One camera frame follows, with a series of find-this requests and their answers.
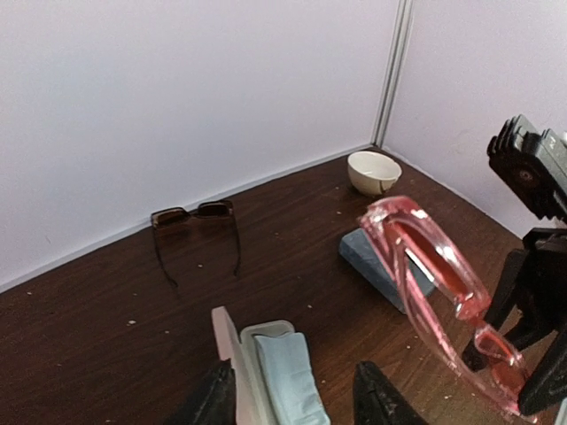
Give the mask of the grey-blue glasses case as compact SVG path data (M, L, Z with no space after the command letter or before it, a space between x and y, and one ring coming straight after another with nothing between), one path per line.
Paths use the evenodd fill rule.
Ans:
M380 258L373 250L364 232L358 228L342 237L339 254L359 272L376 290L378 290L394 307L405 314L405 306L398 293L397 284L387 273ZM424 264L411 252L406 251L410 271L414 275L418 287L425 297L434 290L433 275L426 270Z

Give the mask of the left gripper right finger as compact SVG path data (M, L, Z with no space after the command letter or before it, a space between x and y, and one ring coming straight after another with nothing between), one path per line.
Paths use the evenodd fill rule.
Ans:
M361 361L355 367L353 423L356 425L428 424L372 361Z

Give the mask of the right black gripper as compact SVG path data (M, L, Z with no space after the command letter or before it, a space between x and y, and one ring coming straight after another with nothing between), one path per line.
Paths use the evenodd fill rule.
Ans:
M510 342L523 350L566 323L566 230L534 228L523 238L523 249L511 251L484 321L499 330L516 305L522 313L507 333ZM464 364L478 372L488 358L471 338L462 353ZM566 330L548 347L518 397L521 414L546 410L566 398Z

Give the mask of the light blue cloth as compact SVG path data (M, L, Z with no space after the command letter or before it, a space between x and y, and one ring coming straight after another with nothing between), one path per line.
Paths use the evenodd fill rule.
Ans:
M300 332L256 336L262 376L280 424L329 424Z

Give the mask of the pink glasses case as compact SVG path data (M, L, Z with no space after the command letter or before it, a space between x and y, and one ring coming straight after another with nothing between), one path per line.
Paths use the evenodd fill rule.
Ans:
M236 423L280 424L277 422L264 382L255 345L256 336L282 336L298 332L286 320L264 322L237 330L228 310L211 311L219 357L229 360L236 375Z

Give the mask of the red framed eyeglasses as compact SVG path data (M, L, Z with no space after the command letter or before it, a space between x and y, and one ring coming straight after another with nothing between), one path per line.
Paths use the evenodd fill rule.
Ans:
M519 409L524 357L485 319L492 297L444 230L407 196L372 203L359 223L428 349L505 419L539 424Z

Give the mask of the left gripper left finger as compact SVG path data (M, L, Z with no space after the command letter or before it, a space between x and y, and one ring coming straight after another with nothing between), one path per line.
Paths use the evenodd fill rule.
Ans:
M165 424L235 424L236 375L229 360L220 360L210 369L184 404Z

